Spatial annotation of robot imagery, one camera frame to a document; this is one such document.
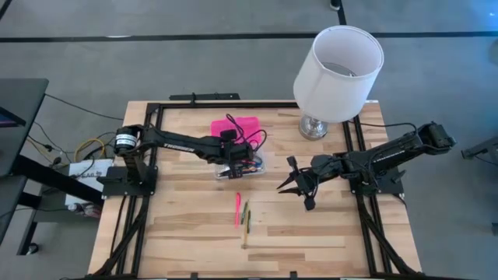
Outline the clear plastic supply box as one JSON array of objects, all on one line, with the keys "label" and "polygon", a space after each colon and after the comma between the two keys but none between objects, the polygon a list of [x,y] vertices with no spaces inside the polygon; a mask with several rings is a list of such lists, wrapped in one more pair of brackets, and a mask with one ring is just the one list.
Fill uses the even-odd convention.
[{"label": "clear plastic supply box", "polygon": [[266,170],[266,165],[265,165],[263,154],[261,152],[256,152],[254,154],[254,158],[252,161],[242,161],[242,162],[238,162],[234,165],[226,165],[226,164],[216,165],[215,173],[214,173],[215,178],[218,180],[222,180],[222,179],[231,180],[228,177],[230,166],[232,166],[235,169],[234,179],[237,179],[237,167],[244,168],[243,176],[263,174]]}]

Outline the white cardboard box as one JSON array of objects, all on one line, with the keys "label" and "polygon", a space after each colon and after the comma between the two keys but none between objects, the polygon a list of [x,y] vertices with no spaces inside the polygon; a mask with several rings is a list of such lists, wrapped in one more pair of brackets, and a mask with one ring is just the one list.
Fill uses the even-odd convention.
[{"label": "white cardboard box", "polygon": [[77,181],[98,191],[103,190],[102,183],[97,181],[98,177],[105,177],[109,167],[113,166],[112,159],[89,159],[69,165],[69,176],[75,176]]}]

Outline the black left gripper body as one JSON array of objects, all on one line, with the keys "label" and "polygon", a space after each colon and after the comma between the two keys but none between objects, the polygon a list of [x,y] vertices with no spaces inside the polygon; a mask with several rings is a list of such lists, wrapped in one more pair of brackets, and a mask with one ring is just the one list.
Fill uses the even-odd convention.
[{"label": "black left gripper body", "polygon": [[254,150],[251,144],[229,142],[222,147],[222,163],[234,165],[242,161],[252,161]]}]

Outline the dark laptop screen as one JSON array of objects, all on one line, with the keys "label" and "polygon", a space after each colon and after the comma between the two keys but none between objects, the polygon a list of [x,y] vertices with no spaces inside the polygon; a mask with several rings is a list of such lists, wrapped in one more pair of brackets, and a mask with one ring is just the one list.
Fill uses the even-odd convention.
[{"label": "dark laptop screen", "polygon": [[24,127],[26,122],[14,113],[0,107],[0,128]]}]

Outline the black desk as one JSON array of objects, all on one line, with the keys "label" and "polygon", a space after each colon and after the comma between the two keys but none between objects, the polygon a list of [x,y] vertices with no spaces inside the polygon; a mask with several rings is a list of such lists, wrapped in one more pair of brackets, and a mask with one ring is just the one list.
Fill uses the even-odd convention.
[{"label": "black desk", "polygon": [[0,177],[11,173],[44,100],[47,79],[0,79],[0,107],[21,117],[24,127],[0,128]]}]

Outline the white shade silver table lamp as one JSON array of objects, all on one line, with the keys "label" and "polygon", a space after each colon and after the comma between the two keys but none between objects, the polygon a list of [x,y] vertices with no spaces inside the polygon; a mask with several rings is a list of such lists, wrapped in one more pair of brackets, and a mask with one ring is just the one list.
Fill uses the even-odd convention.
[{"label": "white shade silver table lamp", "polygon": [[329,124],[360,113],[384,65],[378,40],[354,26],[331,26],[315,38],[293,83],[300,134],[316,141]]}]

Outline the black desk leg beam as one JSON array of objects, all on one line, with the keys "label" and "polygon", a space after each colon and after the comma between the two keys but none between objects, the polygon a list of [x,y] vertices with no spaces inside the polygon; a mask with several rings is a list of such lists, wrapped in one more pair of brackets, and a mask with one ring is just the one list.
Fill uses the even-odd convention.
[{"label": "black desk leg beam", "polygon": [[77,179],[59,173],[50,167],[43,166],[40,163],[29,159],[25,156],[17,156],[13,163],[12,174],[22,175],[30,180],[56,188],[66,194],[89,201],[95,205],[103,206],[102,192],[86,184],[79,182]]}]

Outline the black power strip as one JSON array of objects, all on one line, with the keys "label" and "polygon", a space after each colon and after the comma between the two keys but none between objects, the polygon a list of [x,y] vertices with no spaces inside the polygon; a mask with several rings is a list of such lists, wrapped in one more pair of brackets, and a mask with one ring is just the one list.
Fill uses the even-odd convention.
[{"label": "black power strip", "polygon": [[169,100],[186,100],[189,102],[195,102],[197,100],[240,100],[240,95],[238,93],[190,93],[184,95],[170,95]]}]

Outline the black metal table frame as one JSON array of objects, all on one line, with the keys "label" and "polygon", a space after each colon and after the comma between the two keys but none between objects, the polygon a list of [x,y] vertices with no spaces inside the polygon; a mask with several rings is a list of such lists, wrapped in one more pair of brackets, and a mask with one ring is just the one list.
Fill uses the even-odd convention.
[{"label": "black metal table frame", "polygon": [[[227,114],[255,116],[268,138],[263,145],[267,169],[260,176],[217,180],[213,166],[189,153],[158,151],[158,184],[150,198],[143,231],[137,234],[142,252],[128,246],[124,273],[134,278],[264,280],[288,278],[363,277],[370,273],[356,198],[349,183],[335,179],[320,186],[315,210],[301,198],[280,194],[287,178],[288,156],[308,166],[313,156],[349,147],[372,148],[387,141],[378,103],[367,103],[359,116],[362,132],[352,124],[333,124],[320,141],[309,142],[298,131],[300,111],[291,102],[233,101],[192,106],[169,102],[152,112],[163,130],[200,137],[214,120]],[[247,248],[244,226],[235,228],[236,194],[251,210]]]}]

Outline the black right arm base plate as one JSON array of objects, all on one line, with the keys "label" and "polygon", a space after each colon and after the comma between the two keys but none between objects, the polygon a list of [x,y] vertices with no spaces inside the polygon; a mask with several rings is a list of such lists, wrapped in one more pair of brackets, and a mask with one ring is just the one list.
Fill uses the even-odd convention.
[{"label": "black right arm base plate", "polygon": [[374,194],[401,194],[404,192],[402,176],[405,171],[400,171],[397,166],[381,164],[347,163],[345,171],[349,175],[351,189],[365,196]]}]

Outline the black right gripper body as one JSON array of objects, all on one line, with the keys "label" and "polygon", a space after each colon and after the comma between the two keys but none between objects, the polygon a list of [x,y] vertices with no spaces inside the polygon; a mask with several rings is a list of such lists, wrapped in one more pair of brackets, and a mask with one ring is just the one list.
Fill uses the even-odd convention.
[{"label": "black right gripper body", "polygon": [[314,156],[309,167],[300,169],[302,172],[303,189],[313,191],[321,182],[339,177],[344,167],[337,156],[319,155]]}]

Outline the pink plastic box lid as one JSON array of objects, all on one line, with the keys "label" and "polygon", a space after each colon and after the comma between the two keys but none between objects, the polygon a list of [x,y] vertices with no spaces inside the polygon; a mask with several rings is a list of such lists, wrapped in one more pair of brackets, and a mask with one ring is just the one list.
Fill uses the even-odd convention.
[{"label": "pink plastic box lid", "polygon": [[210,125],[211,136],[221,136],[226,130],[235,130],[236,143],[248,142],[256,149],[262,142],[261,126],[257,117],[235,117],[235,122],[225,118],[213,121]]}]

